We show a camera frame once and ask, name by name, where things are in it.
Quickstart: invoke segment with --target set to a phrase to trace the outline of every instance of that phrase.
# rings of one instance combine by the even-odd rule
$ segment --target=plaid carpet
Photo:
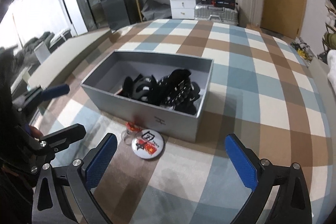
[[[195,144],[165,137],[162,156],[145,161],[120,142],[125,122],[99,111],[80,88],[84,77],[116,48],[214,59]],[[250,190],[224,151],[229,133],[259,158],[302,166],[313,223],[322,223],[334,206],[328,204],[333,154],[325,109],[310,72],[295,50],[278,38],[207,21],[145,22],[112,34],[67,83],[70,93],[53,100],[36,126],[44,134],[74,123],[87,130],[81,142],[57,153],[53,166],[83,157],[107,132],[117,136],[117,152],[94,193],[114,224],[230,223]],[[274,187],[260,222],[276,192]]]

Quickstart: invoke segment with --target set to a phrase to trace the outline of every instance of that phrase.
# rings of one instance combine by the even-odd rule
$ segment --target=desk drawer
[[[173,19],[194,19],[194,9],[171,9],[171,17]]]
[[[196,0],[170,0],[172,9],[194,9]]]

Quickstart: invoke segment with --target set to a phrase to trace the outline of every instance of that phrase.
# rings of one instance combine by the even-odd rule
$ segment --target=curtain
[[[40,37],[45,31],[57,34],[70,27],[59,0],[14,0],[5,15],[5,22],[3,20],[0,24],[1,37],[8,37],[12,43],[14,43],[16,33],[15,28],[12,27],[14,26],[12,14],[17,33],[23,44],[32,37]],[[4,26],[11,26],[11,29],[6,30]]]

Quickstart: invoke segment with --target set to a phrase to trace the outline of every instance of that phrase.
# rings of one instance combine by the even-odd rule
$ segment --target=blue gripper pad
[[[49,101],[54,98],[67,95],[69,92],[70,92],[70,87],[67,84],[53,86],[51,88],[47,88],[42,91],[42,100]]]
[[[118,146],[117,137],[110,134],[85,170],[86,189],[97,187]]]
[[[257,170],[230,135],[225,138],[225,150],[244,186],[254,191],[258,184]]]

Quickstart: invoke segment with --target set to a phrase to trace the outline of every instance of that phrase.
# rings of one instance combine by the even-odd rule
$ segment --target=open box
[[[196,115],[147,104],[118,95],[127,76],[153,75],[159,80],[178,68],[190,70],[191,81],[204,91]],[[195,142],[210,88],[213,60],[149,51],[110,53],[83,80],[82,87],[102,111],[181,140]]]

